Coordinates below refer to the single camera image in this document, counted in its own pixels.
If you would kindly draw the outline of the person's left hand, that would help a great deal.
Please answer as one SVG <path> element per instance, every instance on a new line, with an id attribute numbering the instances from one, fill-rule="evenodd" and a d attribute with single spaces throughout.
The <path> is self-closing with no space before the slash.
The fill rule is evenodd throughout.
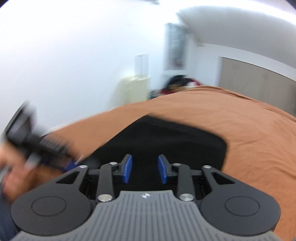
<path id="1" fill-rule="evenodd" d="M 47 166 L 30 166 L 22 153 L 8 143 L 1 144 L 1 168 L 8 167 L 2 181 L 3 194 L 14 202 L 24 193 L 60 176 L 61 171 Z"/>

